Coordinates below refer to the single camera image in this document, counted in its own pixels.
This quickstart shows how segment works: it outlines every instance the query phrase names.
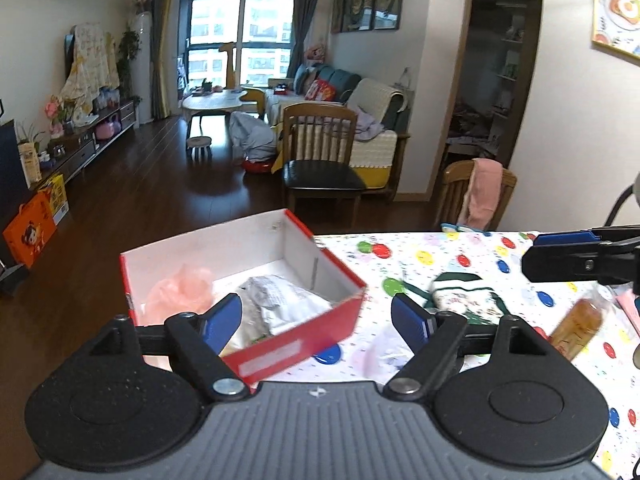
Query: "gray curtain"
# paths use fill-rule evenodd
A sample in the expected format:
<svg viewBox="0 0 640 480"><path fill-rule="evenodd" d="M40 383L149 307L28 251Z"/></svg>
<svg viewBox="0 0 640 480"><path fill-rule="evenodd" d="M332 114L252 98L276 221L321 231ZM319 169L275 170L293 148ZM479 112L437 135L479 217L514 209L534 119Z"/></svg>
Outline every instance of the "gray curtain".
<svg viewBox="0 0 640 480"><path fill-rule="evenodd" d="M293 0L293 50L287 77L294 77L298 67L305 62L305 38L311 27L318 0Z"/></svg>
<svg viewBox="0 0 640 480"><path fill-rule="evenodd" d="M168 115L162 103L160 45L162 44L162 25L164 23L165 0L151 0L151 114L155 120L165 119Z"/></svg>

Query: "bottle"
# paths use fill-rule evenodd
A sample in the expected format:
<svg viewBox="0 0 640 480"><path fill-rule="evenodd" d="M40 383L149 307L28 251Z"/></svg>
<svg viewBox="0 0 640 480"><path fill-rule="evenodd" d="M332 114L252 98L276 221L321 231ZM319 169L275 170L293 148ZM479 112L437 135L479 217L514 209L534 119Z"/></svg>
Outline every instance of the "bottle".
<svg viewBox="0 0 640 480"><path fill-rule="evenodd" d="M613 308L613 295L603 285L595 285L580 298L549 336L549 342L572 361L602 326L605 314Z"/></svg>

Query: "wooden floor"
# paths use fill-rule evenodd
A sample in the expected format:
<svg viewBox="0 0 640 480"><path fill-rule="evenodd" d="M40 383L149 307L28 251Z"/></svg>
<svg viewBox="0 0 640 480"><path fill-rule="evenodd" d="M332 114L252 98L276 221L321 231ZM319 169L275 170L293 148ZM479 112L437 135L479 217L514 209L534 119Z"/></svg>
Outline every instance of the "wooden floor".
<svg viewBox="0 0 640 480"><path fill-rule="evenodd" d="M233 166L223 118L204 118L212 157L192 160L186 125L133 129L67 186L70 213L15 298L0 298L0 479L37 465L22 423L30 392L114 314L126 312L118 255L186 231L281 208L280 181ZM316 234L345 232L350 205L299 201ZM426 231L425 203L363 199L356 232Z"/></svg>

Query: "black chair seat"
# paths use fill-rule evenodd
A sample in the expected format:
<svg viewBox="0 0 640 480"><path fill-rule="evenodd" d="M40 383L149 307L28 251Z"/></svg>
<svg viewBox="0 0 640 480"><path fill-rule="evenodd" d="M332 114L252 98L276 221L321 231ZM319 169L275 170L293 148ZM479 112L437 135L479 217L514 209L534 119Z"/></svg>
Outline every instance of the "black chair seat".
<svg viewBox="0 0 640 480"><path fill-rule="evenodd" d="M290 160L283 168L284 184L289 189L364 191L358 174L343 162L334 160Z"/></svg>

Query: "sofa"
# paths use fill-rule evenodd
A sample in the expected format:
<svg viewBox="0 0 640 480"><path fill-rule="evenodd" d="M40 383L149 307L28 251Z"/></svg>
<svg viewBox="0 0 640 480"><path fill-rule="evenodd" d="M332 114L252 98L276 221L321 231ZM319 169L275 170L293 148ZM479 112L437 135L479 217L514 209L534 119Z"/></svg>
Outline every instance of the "sofa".
<svg viewBox="0 0 640 480"><path fill-rule="evenodd" d="M404 146L408 139L405 129L409 110L404 94L370 78L350 74L344 70L335 70L327 65L318 71L318 77L334 78L343 83L342 93L335 105L347 105L354 109L359 107L367 114L374 116L385 127L385 131L377 137L364 142L353 143L350 166L358 173L367 185L368 192L383 193L390 199L395 196L398 187L400 169L404 155ZM275 95L268 92L267 108L270 124L279 133L282 127L282 111L289 105L304 101L304 96L291 91L287 95ZM282 166L281 157L273 165L273 172Z"/></svg>
<svg viewBox="0 0 640 480"><path fill-rule="evenodd" d="M328 64L319 64L312 68L315 70L316 79L326 81L330 85L335 87L335 99L334 102L345 104L353 91L357 88L358 84L362 80L362 77L353 72L347 72L346 70L340 70L334 68ZM271 79L269 86L272 87L267 90L267 118L271 126L276 126L282 122L282 110L292 104L299 103L305 100L305 94L302 92L296 93L296 84L300 77L304 77L304 73L309 70L305 66L301 66L296 73L294 79ZM273 87L277 84L288 84L290 89L286 95L274 94ZM399 114L405 110L404 96L398 92L394 95L385 110L382 117L382 124L388 130L395 130L398 124Z"/></svg>

